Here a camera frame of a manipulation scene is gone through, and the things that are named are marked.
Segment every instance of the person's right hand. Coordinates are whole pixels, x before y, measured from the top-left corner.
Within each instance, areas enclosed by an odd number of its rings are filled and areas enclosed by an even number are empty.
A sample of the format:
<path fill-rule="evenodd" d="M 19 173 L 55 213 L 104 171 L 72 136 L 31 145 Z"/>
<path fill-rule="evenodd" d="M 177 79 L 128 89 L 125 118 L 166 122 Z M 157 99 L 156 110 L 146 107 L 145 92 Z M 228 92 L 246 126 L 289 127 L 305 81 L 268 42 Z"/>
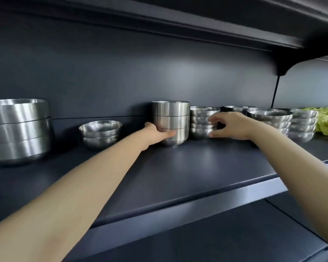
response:
<path fill-rule="evenodd" d="M 220 112 L 213 114 L 208 121 L 226 124 L 222 130 L 210 132 L 210 138 L 232 138 L 236 140 L 249 140 L 253 131 L 261 127 L 261 123 L 239 112 Z"/>

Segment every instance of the stainless steel bowl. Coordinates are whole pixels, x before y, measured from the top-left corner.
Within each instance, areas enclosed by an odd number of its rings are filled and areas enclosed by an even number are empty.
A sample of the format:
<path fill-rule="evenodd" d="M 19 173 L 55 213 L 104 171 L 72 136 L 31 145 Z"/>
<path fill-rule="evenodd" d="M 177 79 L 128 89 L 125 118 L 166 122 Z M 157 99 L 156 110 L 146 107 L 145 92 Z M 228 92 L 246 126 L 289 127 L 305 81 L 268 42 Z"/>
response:
<path fill-rule="evenodd" d="M 314 135 L 315 135 L 314 132 L 304 133 L 304 132 L 290 131 L 288 133 L 288 138 L 293 140 L 294 142 L 307 142 L 310 141 Z"/>
<path fill-rule="evenodd" d="M 290 131 L 293 132 L 304 132 L 304 133 L 309 133 L 309 132 L 314 132 L 316 129 L 316 125 L 307 125 L 307 124 L 291 124 L 290 125 Z"/>
<path fill-rule="evenodd" d="M 158 131 L 160 132 L 166 132 L 166 131 L 170 131 L 167 128 L 157 128 Z M 170 138 L 165 139 L 166 141 L 183 141 L 183 140 L 187 140 L 188 138 L 188 132 L 189 132 L 189 128 L 177 128 L 177 129 L 172 129 L 173 131 L 176 132 L 176 135 Z"/>
<path fill-rule="evenodd" d="M 200 125 L 200 124 L 194 124 L 194 123 L 191 123 L 190 124 L 190 127 L 191 128 L 202 128 L 202 129 L 210 129 L 210 128 L 214 128 L 216 129 L 217 125 L 214 124 L 214 125 Z"/>
<path fill-rule="evenodd" d="M 215 128 L 210 128 L 210 129 L 190 128 L 191 135 L 196 140 L 209 139 L 209 133 L 214 130 Z"/>
<path fill-rule="evenodd" d="M 106 138 L 119 134 L 123 124 L 115 120 L 99 120 L 83 124 L 79 127 L 85 138 Z"/>
<path fill-rule="evenodd" d="M 183 140 L 183 141 L 167 141 L 167 140 L 164 140 L 162 141 L 162 144 L 165 145 L 165 146 L 176 146 L 176 145 L 180 145 L 180 144 L 183 144 L 186 140 Z"/>
<path fill-rule="evenodd" d="M 186 128 L 190 123 L 190 116 L 165 117 L 154 115 L 153 123 L 158 128 Z"/>
<path fill-rule="evenodd" d="M 286 108 L 282 108 L 282 110 L 289 110 L 291 112 L 293 112 L 293 119 L 295 118 L 317 118 L 319 112 L 317 110 L 302 110 L 302 109 L 297 109 L 297 108 L 293 108 L 293 109 L 286 109 Z"/>
<path fill-rule="evenodd" d="M 42 157 L 42 154 L 46 154 L 51 150 L 51 137 L 42 136 L 35 139 L 29 139 L 16 142 L 3 142 L 0 143 L 0 163 L 12 164 L 18 162 L 24 162 L 31 160 L 35 155 L 35 158 Z"/>
<path fill-rule="evenodd" d="M 48 103 L 44 99 L 0 100 L 0 124 L 27 122 L 50 116 Z"/>
<path fill-rule="evenodd" d="M 283 129 L 283 128 L 289 128 L 291 122 L 273 122 L 273 121 L 263 121 L 263 123 L 269 124 L 274 128 L 277 129 Z"/>
<path fill-rule="evenodd" d="M 272 108 L 252 108 L 247 110 L 250 118 L 258 121 L 289 122 L 293 118 L 293 113 L 288 110 Z"/>
<path fill-rule="evenodd" d="M 210 117 L 193 117 L 191 116 L 191 123 L 200 125 L 213 125 L 213 123 L 208 121 Z"/>
<path fill-rule="evenodd" d="M 153 101 L 153 115 L 177 117 L 190 114 L 190 103 L 186 101 Z"/>
<path fill-rule="evenodd" d="M 224 106 L 222 111 L 224 112 L 239 112 L 246 114 L 248 109 L 255 108 L 254 106 Z"/>
<path fill-rule="evenodd" d="M 220 108 L 213 106 L 191 106 L 191 116 L 193 117 L 210 117 L 215 113 L 219 113 Z"/>
<path fill-rule="evenodd" d="M 1 124 L 0 142 L 15 142 L 35 139 L 52 132 L 51 119 L 41 119 L 29 122 Z"/>
<path fill-rule="evenodd" d="M 91 150 L 104 150 L 118 141 L 118 135 L 106 138 L 83 138 L 82 141 Z"/>
<path fill-rule="evenodd" d="M 292 125 L 316 125 L 318 118 L 293 118 Z"/>
<path fill-rule="evenodd" d="M 289 133 L 289 129 L 288 128 L 282 128 L 282 129 L 280 129 L 279 130 L 282 134 L 284 134 L 284 135 L 288 135 L 288 133 Z"/>

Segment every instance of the forearm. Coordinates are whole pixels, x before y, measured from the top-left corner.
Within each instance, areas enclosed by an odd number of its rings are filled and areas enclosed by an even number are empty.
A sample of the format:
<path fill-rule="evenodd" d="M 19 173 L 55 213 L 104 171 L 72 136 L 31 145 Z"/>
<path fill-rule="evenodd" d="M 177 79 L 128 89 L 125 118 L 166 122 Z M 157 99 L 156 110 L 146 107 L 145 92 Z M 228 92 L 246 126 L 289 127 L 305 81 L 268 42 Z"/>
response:
<path fill-rule="evenodd" d="M 251 140 L 328 241 L 328 166 L 266 124 L 258 125 Z"/>
<path fill-rule="evenodd" d="M 0 261 L 61 261 L 145 149 L 143 143 L 141 132 L 128 136 L 71 170 L 2 221 Z"/>

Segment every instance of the finger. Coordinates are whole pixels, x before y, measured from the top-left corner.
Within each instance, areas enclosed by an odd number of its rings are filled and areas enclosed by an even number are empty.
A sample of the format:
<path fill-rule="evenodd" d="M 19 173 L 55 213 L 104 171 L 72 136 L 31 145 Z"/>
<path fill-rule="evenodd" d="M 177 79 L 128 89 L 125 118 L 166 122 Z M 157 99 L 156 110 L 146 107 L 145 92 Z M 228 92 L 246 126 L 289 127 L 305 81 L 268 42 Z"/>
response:
<path fill-rule="evenodd" d="M 213 115 L 210 116 L 210 118 L 208 118 L 208 121 L 211 123 L 216 123 L 216 122 L 221 122 L 224 123 L 225 122 L 225 116 L 226 116 L 227 112 L 219 112 L 219 113 L 215 113 Z"/>
<path fill-rule="evenodd" d="M 222 130 L 215 130 L 210 132 L 209 134 L 210 138 L 226 138 L 228 137 L 226 128 L 223 128 Z"/>

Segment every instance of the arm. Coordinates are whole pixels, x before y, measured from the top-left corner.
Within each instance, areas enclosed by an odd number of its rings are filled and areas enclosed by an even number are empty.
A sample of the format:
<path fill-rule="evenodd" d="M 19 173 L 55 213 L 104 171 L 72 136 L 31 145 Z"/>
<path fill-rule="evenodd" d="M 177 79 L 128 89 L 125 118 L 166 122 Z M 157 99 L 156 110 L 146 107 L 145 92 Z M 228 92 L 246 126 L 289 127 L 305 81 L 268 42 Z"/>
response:
<path fill-rule="evenodd" d="M 277 129 L 236 112 L 213 115 L 212 122 L 226 124 L 211 137 L 250 139 L 328 242 L 328 166 L 282 135 Z"/>
<path fill-rule="evenodd" d="M 141 151 L 175 135 L 146 127 L 75 167 L 0 222 L 0 262 L 60 262 L 96 219 Z"/>

